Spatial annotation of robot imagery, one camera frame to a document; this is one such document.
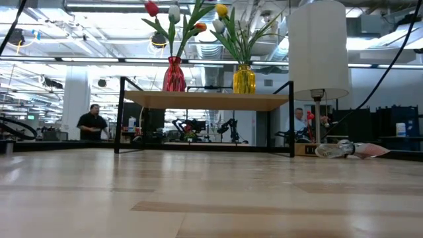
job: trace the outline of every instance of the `man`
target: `man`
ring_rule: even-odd
[[[302,108],[295,109],[295,116],[293,117],[293,128],[295,132],[298,132],[307,127],[304,123],[303,115],[304,113]],[[289,131],[289,118],[285,123],[285,131]]]
[[[90,106],[90,112],[79,118],[77,127],[81,129],[81,140],[101,140],[101,130],[108,136],[108,132],[106,131],[107,123],[98,115],[99,111],[99,105],[92,104]]]

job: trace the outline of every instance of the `yellow tulip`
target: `yellow tulip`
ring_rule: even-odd
[[[216,4],[216,11],[219,17],[227,16],[227,7],[223,4]]]

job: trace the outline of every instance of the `floor lamp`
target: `floor lamp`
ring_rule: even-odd
[[[320,101],[344,97],[350,90],[345,6],[317,1],[288,19],[289,80],[295,100],[316,104],[316,142],[321,142]]]

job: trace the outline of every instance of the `black shirt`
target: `black shirt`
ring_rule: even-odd
[[[94,116],[90,112],[82,115],[78,121],[79,126],[86,126],[88,128],[98,128],[98,132],[90,132],[86,130],[81,130],[80,139],[87,140],[101,140],[101,130],[107,127],[106,121],[101,116]]]

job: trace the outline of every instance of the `yellow vase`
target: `yellow vase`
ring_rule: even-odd
[[[234,93],[256,93],[256,75],[250,70],[249,65],[240,65],[233,75]]]

